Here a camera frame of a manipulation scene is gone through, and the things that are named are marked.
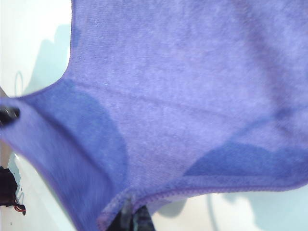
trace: white surface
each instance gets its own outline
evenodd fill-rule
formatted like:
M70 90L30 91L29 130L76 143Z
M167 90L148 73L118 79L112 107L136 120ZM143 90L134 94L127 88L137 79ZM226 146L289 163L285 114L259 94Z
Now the white surface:
M1 0L1 87L9 96L43 88L68 61L70 0ZM2 231L72 231L70 220L34 168L21 156L9 163L27 215L2 210ZM153 215L157 231L306 231L308 187L289 192L199 196Z

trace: black clip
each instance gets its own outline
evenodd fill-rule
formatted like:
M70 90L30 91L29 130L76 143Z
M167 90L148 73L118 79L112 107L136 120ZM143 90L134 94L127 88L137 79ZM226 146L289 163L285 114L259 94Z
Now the black clip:
M0 127L12 123L19 118L20 110L17 107L0 106Z

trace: black object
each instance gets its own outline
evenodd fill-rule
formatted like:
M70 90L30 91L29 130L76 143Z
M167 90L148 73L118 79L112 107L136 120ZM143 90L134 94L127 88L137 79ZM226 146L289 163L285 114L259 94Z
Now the black object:
M10 124L19 118L20 110L17 107L0 106L0 127Z
M128 202L124 204L107 231L155 231L155 228L146 206L132 214Z
M14 206L18 212L26 214L26 207L18 204L16 200L17 183L14 175L6 168L0 167L0 206Z

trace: purple towel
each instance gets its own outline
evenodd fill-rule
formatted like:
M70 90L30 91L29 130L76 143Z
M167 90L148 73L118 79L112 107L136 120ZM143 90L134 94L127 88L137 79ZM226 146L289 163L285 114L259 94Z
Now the purple towel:
M79 231L106 230L126 200L136 211L307 183L308 1L74 0L72 9L65 74L2 98L20 119L0 138Z

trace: purple cloth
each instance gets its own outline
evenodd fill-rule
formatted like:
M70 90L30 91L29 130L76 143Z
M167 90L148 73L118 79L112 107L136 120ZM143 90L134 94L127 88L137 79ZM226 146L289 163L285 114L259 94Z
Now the purple cloth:
M307 183L308 1L74 0L72 9L65 74L1 99L21 115L0 138L79 231L104 231L127 199L136 211Z

